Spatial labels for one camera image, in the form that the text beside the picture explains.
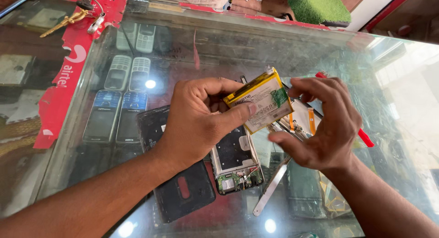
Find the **hand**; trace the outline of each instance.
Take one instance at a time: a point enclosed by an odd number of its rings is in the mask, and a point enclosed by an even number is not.
[[[349,91],[339,78],[291,78],[289,96],[303,102],[322,101],[323,119],[316,134],[301,142],[285,132],[269,135],[300,166],[318,169],[349,169],[355,156],[352,143],[361,126],[361,116],[352,105]]]
[[[179,81],[174,87],[165,132],[156,147],[177,172],[203,159],[229,132],[256,112],[243,103],[228,110],[221,100],[243,84],[225,78]]]

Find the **green mat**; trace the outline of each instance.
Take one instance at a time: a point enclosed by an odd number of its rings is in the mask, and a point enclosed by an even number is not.
[[[288,0],[297,21],[320,24],[325,21],[351,22],[341,0]]]

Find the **forearm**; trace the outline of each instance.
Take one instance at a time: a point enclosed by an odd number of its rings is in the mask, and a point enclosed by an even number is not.
[[[146,194],[174,176],[157,151],[55,195],[0,222],[5,237],[101,237]]]
[[[439,227],[353,156],[346,171],[322,171],[342,193],[368,237],[436,237]]]

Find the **brass key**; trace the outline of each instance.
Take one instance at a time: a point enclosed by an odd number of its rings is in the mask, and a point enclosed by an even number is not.
[[[74,13],[70,17],[68,17],[68,16],[64,17],[64,20],[61,21],[61,23],[57,24],[55,27],[53,27],[52,29],[48,30],[47,32],[41,34],[40,37],[43,38],[43,37],[47,36],[48,34],[58,30],[61,27],[64,27],[64,26],[66,26],[68,24],[73,24],[74,22],[78,22],[81,19],[85,18],[85,16],[88,15],[88,11],[84,10],[82,8],[80,8],[80,9],[81,9],[80,12]]]

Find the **black back cover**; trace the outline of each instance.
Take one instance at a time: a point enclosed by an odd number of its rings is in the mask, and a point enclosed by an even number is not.
[[[163,134],[169,106],[149,110],[137,115],[140,141],[144,151],[151,150]],[[184,177],[189,197],[183,198],[178,179]],[[154,189],[157,207],[163,223],[175,221],[215,200],[215,192],[203,160],[178,173]]]

